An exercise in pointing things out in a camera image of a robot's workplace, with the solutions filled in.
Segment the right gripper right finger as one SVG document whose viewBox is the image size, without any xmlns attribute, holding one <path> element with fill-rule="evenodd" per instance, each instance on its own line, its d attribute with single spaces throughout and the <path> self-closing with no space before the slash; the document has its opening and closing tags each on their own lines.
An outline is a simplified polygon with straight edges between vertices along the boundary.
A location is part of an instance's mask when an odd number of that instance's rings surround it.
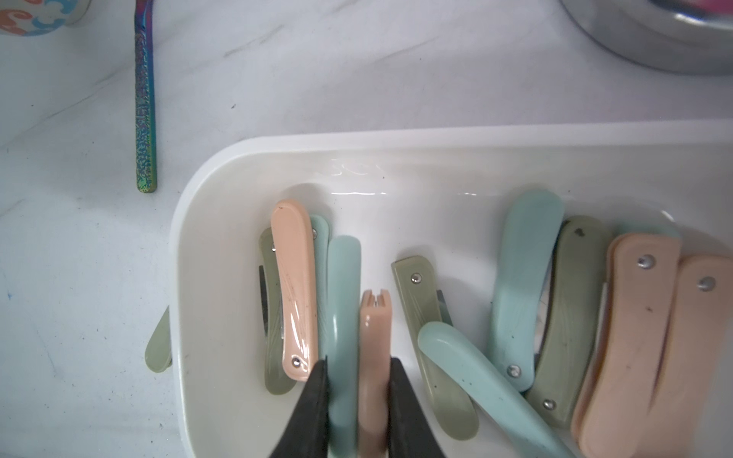
<svg viewBox="0 0 733 458">
<path fill-rule="evenodd" d="M 391 357 L 389 376 L 390 458 L 445 458 L 420 406 L 401 361 Z"/>
</svg>

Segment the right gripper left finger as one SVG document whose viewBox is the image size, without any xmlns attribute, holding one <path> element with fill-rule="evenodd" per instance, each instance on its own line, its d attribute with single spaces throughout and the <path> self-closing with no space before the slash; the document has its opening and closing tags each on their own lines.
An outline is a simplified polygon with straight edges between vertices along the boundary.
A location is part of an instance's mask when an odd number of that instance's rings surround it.
<svg viewBox="0 0 733 458">
<path fill-rule="evenodd" d="M 327 458 L 329 449 L 328 361 L 311 374 L 270 458 Z"/>
</svg>

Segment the pink folding fruit knife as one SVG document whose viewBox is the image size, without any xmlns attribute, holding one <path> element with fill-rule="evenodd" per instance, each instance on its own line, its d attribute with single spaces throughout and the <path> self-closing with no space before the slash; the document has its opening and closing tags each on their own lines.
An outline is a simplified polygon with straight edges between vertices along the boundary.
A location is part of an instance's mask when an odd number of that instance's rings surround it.
<svg viewBox="0 0 733 458">
<path fill-rule="evenodd" d="M 307 210 L 297 200 L 281 200 L 270 227 L 283 299 L 284 373 L 307 381 L 319 360 L 314 238 Z"/>
</svg>

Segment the olive folding fruit knife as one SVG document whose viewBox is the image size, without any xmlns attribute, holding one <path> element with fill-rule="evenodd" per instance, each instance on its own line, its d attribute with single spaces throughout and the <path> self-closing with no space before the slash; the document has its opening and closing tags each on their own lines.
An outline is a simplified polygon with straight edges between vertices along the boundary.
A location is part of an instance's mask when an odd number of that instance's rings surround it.
<svg viewBox="0 0 733 458">
<path fill-rule="evenodd" d="M 172 347 L 169 308 L 161 315 L 144 353 L 147 368 L 152 372 L 162 373 L 172 366 Z"/>
</svg>

